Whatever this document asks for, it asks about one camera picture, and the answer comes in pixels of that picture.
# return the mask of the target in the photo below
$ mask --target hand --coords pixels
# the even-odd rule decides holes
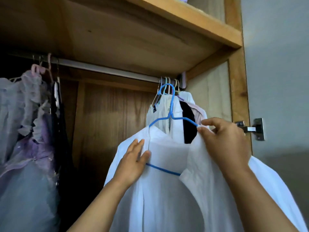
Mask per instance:
[[[223,175],[248,170],[250,148],[243,130],[232,122],[216,117],[203,120],[202,124],[215,126],[212,132],[205,127],[199,127],[197,130],[205,141],[209,155]]]
[[[144,139],[140,142],[135,139],[118,164],[113,180],[119,182],[125,190],[139,179],[144,171],[145,164],[149,160],[150,151],[145,151],[138,160],[138,155],[141,152],[144,142]]]

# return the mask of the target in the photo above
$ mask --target black garment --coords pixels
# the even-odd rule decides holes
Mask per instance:
[[[60,85],[58,84],[59,97],[59,118],[56,115],[56,101],[51,96],[51,113],[53,128],[53,144],[55,147],[55,171],[59,174],[57,188],[60,196],[58,205],[58,214],[60,216],[59,231],[67,231],[71,225],[79,218],[86,209],[86,205],[82,203],[82,190],[80,189],[80,181],[78,173],[73,165],[72,150],[68,142],[66,134],[66,121],[64,118],[64,106],[60,101]]]
[[[189,118],[191,121],[195,122],[194,114],[191,110],[191,107],[183,101],[180,101],[180,106],[182,109],[182,116]],[[197,134],[197,129],[194,124],[191,124],[189,121],[183,120],[183,134],[184,134],[184,143],[190,144]]]

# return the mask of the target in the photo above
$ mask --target blue hanger hook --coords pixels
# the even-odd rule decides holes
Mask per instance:
[[[171,86],[172,89],[173,89],[173,95],[172,95],[172,100],[171,100],[171,104],[170,104],[170,111],[168,113],[168,116],[167,117],[163,117],[163,118],[158,118],[156,119],[155,121],[153,121],[149,127],[151,127],[154,123],[156,123],[157,121],[159,120],[167,120],[169,117],[172,117],[173,120],[186,120],[186,121],[189,121],[191,124],[195,125],[197,127],[197,124],[193,121],[191,121],[190,119],[188,119],[187,117],[174,117],[173,115],[173,106],[174,106],[174,97],[175,97],[175,87],[172,85],[172,84],[169,84],[169,83],[166,83],[164,85],[162,85],[158,91],[158,95],[161,93],[161,89],[164,87],[164,86]]]

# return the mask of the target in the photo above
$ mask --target forearm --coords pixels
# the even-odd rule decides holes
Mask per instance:
[[[245,231],[298,231],[249,167],[245,171],[225,174],[225,178],[234,196]]]
[[[118,204],[126,192],[121,183],[112,179],[67,232],[107,232]]]

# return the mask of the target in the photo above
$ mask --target person's left hand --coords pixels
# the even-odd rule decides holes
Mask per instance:
[[[144,142],[144,139],[140,142],[135,139],[118,164],[113,180],[119,182],[125,189],[128,189],[139,179],[144,171],[145,164],[149,160],[150,151],[145,151],[138,160],[138,155],[141,152]]]

